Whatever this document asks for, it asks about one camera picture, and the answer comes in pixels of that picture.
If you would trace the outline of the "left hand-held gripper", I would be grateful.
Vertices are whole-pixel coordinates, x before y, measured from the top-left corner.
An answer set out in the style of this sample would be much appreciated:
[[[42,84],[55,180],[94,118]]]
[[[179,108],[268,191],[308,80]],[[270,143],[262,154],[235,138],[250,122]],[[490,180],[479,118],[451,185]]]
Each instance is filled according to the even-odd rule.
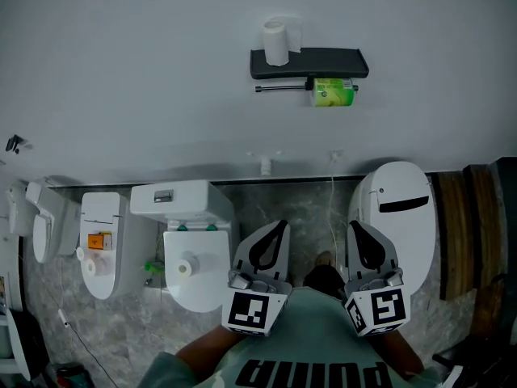
[[[228,331],[267,337],[287,305],[291,226],[274,221],[238,246],[229,271],[221,325]]]

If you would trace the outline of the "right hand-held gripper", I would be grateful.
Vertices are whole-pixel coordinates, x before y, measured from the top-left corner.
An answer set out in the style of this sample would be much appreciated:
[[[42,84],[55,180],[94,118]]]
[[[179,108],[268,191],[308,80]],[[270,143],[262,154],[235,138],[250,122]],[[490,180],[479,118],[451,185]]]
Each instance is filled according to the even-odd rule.
[[[349,283],[342,305],[357,336],[380,335],[407,323],[407,292],[391,240],[361,221],[347,228]],[[383,276],[360,280],[376,271]]]

